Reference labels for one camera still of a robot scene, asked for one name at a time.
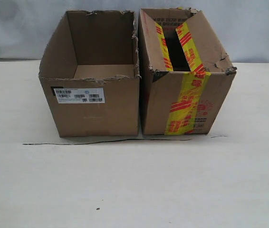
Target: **white backdrop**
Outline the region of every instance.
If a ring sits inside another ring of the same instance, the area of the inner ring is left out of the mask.
[[[234,62],[269,63],[269,0],[0,0],[0,58],[40,59],[66,10],[193,7]]]

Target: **open cardboard box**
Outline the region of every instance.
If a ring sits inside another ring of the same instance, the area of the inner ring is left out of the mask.
[[[141,9],[143,134],[208,133],[236,68],[202,11]]]
[[[39,79],[61,137],[137,135],[139,71],[131,11],[67,11]]]

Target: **cardboard box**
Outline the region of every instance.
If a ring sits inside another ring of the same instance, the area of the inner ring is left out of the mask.
[[[144,134],[208,133],[236,75],[202,11],[141,9]]]
[[[61,137],[137,135],[135,14],[67,11],[43,55],[39,79]]]

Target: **barcode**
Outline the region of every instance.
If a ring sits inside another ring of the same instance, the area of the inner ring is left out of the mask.
[[[89,98],[90,102],[102,102],[103,99],[102,98]]]
[[[85,94],[75,94],[74,98],[83,98],[85,97]]]
[[[57,94],[57,96],[58,96],[59,98],[69,98],[69,97],[70,97],[69,94]]]
[[[56,90],[57,94],[70,94],[71,90]]]
[[[89,94],[89,97],[100,97],[100,94]]]

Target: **white label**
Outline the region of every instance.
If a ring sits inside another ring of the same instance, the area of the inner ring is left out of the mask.
[[[104,91],[98,89],[54,89],[59,104],[105,103]]]

